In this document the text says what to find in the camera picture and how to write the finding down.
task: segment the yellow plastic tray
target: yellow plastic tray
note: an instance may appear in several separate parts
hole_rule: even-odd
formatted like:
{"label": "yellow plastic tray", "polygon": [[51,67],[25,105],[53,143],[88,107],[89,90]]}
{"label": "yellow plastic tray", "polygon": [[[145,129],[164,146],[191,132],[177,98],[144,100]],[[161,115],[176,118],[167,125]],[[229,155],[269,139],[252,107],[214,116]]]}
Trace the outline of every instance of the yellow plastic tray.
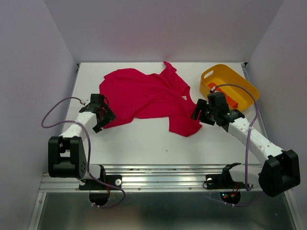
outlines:
{"label": "yellow plastic tray", "polygon": [[[207,73],[210,73],[211,71],[213,72],[205,78],[205,75]],[[259,98],[258,90],[247,80],[241,77],[237,72],[235,72],[226,65],[215,65],[210,69],[206,70],[201,75],[200,92],[205,98],[207,98],[207,95],[210,94],[210,88],[208,87],[208,85],[211,82],[214,82],[217,85],[236,84],[248,90],[255,97],[256,100]],[[238,87],[222,86],[221,90],[224,91],[233,100],[238,102],[238,110],[243,111],[254,103],[253,99],[244,90]]]}

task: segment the gray wall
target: gray wall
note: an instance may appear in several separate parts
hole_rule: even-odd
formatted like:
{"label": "gray wall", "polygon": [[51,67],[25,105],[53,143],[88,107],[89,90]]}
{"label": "gray wall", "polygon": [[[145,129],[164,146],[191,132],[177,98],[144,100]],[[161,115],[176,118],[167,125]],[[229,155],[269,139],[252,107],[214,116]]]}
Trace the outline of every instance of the gray wall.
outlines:
{"label": "gray wall", "polygon": [[299,154],[302,182],[294,193],[307,226],[306,10],[305,0],[285,0],[247,69],[260,92],[269,138]]}
{"label": "gray wall", "polygon": [[[75,61],[42,0],[0,1],[0,229],[26,229],[47,164],[47,110],[71,94]],[[62,106],[49,122],[63,119]]]}
{"label": "gray wall", "polygon": [[282,0],[45,0],[77,61],[248,61]]}

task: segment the white table surface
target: white table surface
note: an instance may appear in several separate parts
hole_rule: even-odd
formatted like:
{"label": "white table surface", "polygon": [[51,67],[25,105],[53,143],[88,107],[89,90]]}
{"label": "white table surface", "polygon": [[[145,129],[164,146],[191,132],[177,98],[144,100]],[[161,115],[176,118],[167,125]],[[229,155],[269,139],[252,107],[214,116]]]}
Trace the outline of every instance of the white table surface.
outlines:
{"label": "white table surface", "polygon": [[[171,63],[177,74],[191,87],[190,95],[196,103],[203,98],[199,91],[201,74],[218,63]],[[225,63],[244,77],[240,63]],[[99,93],[104,76],[117,69],[135,68],[145,74],[160,73],[164,64],[157,63],[81,63],[73,90],[73,96],[88,99]],[[72,100],[67,119],[76,119],[81,105]],[[255,115],[253,106],[243,112],[251,121]],[[134,119],[122,126],[112,127],[95,134],[89,130],[92,142],[91,163],[113,165],[161,165],[161,164],[229,164],[244,162],[245,146],[226,133],[221,127],[203,124],[190,137],[182,137],[168,131],[168,118]],[[254,127],[260,131],[258,121]],[[87,154],[87,141],[84,142]],[[250,153],[249,163],[259,163]]]}

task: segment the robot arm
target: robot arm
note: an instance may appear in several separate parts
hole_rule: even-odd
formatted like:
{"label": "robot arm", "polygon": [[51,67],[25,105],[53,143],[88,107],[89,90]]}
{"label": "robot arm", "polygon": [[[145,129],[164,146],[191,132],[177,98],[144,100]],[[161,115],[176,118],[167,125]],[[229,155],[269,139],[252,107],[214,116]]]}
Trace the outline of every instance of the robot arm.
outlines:
{"label": "robot arm", "polygon": [[[214,92],[208,101],[199,99],[192,119],[199,119],[209,125],[221,126],[226,132],[246,145],[249,122],[238,110],[229,110],[225,95]],[[262,167],[248,167],[248,183],[260,186],[269,196],[274,197],[300,184],[298,156],[293,150],[284,151],[251,128],[249,150],[256,156]],[[245,182],[245,166],[240,163],[227,165],[222,174],[207,175],[208,189],[233,188],[236,182]]]}
{"label": "robot arm", "polygon": [[[105,125],[116,118],[105,103],[105,97],[92,94],[88,105],[83,107],[75,122],[82,124],[87,130],[98,133]],[[72,177],[90,179],[87,173],[87,161],[83,142],[86,135],[78,124],[72,124],[58,137],[51,137],[48,142],[48,173],[51,177]],[[101,180],[105,176],[104,168],[90,164],[91,174]]]}

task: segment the red t-shirt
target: red t-shirt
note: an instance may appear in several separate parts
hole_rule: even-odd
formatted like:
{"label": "red t-shirt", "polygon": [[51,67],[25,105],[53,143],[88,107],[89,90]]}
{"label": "red t-shirt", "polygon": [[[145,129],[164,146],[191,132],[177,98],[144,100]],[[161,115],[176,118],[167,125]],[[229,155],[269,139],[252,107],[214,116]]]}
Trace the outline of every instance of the red t-shirt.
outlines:
{"label": "red t-shirt", "polygon": [[188,137],[201,125],[190,116],[195,109],[190,87],[168,62],[160,74],[146,75],[136,69],[118,69],[105,76],[100,93],[108,98],[116,119],[105,128],[120,126],[133,118],[169,117],[169,131]]}

